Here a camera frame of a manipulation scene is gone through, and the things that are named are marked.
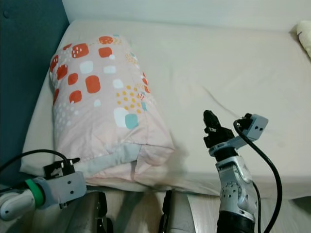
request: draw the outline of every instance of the black cable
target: black cable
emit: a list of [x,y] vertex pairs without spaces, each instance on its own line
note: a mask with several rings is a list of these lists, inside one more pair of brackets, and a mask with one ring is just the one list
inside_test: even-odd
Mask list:
[[31,150],[28,152],[24,152],[22,154],[20,154],[19,156],[14,157],[13,159],[10,159],[8,162],[6,162],[3,166],[0,167],[0,173],[6,169],[10,164],[12,164],[13,162],[15,162],[18,159],[21,159],[24,156],[30,155],[30,154],[35,154],[35,153],[49,153],[49,154],[54,154],[57,155],[59,157],[61,157],[65,164],[69,165],[69,160],[60,152],[54,151],[54,150],[47,150],[47,149],[40,149],[40,150]]
[[247,136],[245,136],[242,131],[239,129],[238,123],[241,120],[235,120],[233,123],[234,129],[235,131],[238,133],[238,135],[254,150],[256,151],[261,158],[263,158],[263,160],[269,165],[269,167],[271,168],[274,177],[276,179],[276,189],[277,189],[277,198],[276,198],[276,206],[275,209],[273,211],[272,217],[270,219],[270,222],[267,226],[267,228],[265,229],[264,233],[268,233],[270,232],[270,230],[272,229],[273,225],[276,222],[277,216],[280,212],[281,209],[281,204],[282,204],[282,196],[283,196],[283,191],[282,191],[282,182],[281,182],[281,178],[280,175],[276,169],[276,167],[274,166],[274,164],[272,163],[272,161],[268,158],[267,155],[265,155],[264,152],[262,152]]
[[254,186],[254,189],[256,190],[257,199],[258,199],[258,233],[261,233],[261,198],[260,198],[260,192],[259,192],[259,189],[258,189],[257,185],[255,184],[255,182],[253,182],[253,186]]

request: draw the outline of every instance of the white bed sheet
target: white bed sheet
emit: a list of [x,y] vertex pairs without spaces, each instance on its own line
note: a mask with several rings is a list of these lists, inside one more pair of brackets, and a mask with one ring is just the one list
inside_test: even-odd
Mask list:
[[[102,34],[130,42],[176,147],[171,159],[137,182],[100,180],[102,186],[144,191],[173,186],[218,195],[220,182],[204,145],[203,111],[222,125],[245,113],[269,119],[257,142],[277,166],[284,198],[311,196],[311,62],[290,34],[124,21],[74,21],[59,47]],[[52,92],[47,75],[24,151],[53,148]],[[276,194],[269,167],[249,147],[239,150],[263,197]],[[43,175],[49,155],[23,158],[21,171]]]

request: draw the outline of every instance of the patterned pillowcase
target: patterned pillowcase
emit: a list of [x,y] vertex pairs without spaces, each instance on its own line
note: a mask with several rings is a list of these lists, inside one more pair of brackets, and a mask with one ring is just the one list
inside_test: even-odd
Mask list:
[[135,162],[134,170],[116,173],[131,180],[173,152],[146,75],[123,37],[64,46],[52,58],[50,75],[56,150],[81,158],[77,167],[86,177],[104,178],[104,169]]

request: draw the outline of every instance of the green ring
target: green ring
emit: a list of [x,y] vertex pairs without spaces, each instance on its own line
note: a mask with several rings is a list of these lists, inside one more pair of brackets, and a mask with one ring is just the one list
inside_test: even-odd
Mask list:
[[33,193],[33,196],[35,198],[36,208],[43,205],[43,194],[42,194],[40,188],[38,187],[38,185],[30,179],[25,180],[25,183],[28,185],[30,191]]

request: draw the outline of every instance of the orange dot pattern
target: orange dot pattern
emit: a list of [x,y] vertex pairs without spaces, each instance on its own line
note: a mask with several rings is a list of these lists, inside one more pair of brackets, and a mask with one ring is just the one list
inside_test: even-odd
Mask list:
[[66,50],[66,49],[70,48],[71,45],[72,45],[72,44],[68,44],[68,45],[64,46],[64,47],[63,47],[63,50]]
[[81,91],[74,91],[72,92],[70,95],[69,95],[69,102],[74,102],[74,103],[77,103],[77,102],[80,102],[82,99],[82,93]]
[[101,89],[99,78],[96,75],[91,75],[86,78],[86,88],[88,93],[96,93]]
[[71,56],[73,58],[80,58],[86,55],[88,55],[88,46],[86,43],[82,43],[72,47]]
[[141,104],[139,103],[141,98],[139,94],[135,95],[134,93],[138,91],[137,88],[136,87],[133,88],[130,85],[127,85],[124,88],[129,92],[123,90],[120,93],[116,94],[116,96],[118,97],[117,100],[118,105],[122,105],[122,101],[124,101],[125,110],[133,109],[136,113],[140,114],[142,112]]
[[144,84],[148,85],[148,81],[146,80],[146,78],[143,78],[142,81],[144,82]]
[[66,64],[61,65],[58,69],[57,69],[57,80],[61,80],[62,78],[65,77],[65,75],[68,72],[68,67]]
[[57,100],[58,94],[59,94],[59,89],[56,89],[56,90],[55,90],[55,93],[54,93],[53,105],[55,104],[55,102],[56,102],[56,100]]
[[114,45],[120,45],[122,43],[122,40],[119,38],[114,37],[113,38],[113,44]]
[[110,55],[112,55],[112,50],[109,47],[100,48],[98,49],[98,54],[102,58],[109,57]]
[[143,85],[143,84],[141,84],[141,83],[135,84],[136,90],[139,89],[139,90],[141,90],[141,91],[144,91],[144,86],[145,86],[145,85]]
[[145,96],[142,93],[137,94],[137,99],[140,99],[143,101],[145,99]]
[[138,65],[138,61],[130,54],[125,55],[128,62],[133,63],[134,65]]
[[149,91],[147,86],[145,86],[144,88],[145,88],[145,92],[150,93],[150,91]]
[[57,65],[57,63],[58,63],[58,55],[56,55],[56,56],[53,58],[52,62],[51,62],[51,65],[50,65],[50,72],[53,72],[53,70],[54,70],[55,66]]
[[72,73],[68,76],[68,85],[73,85],[78,81],[78,74]]
[[113,42],[113,38],[110,36],[101,36],[99,37],[99,42],[103,45],[111,44]]

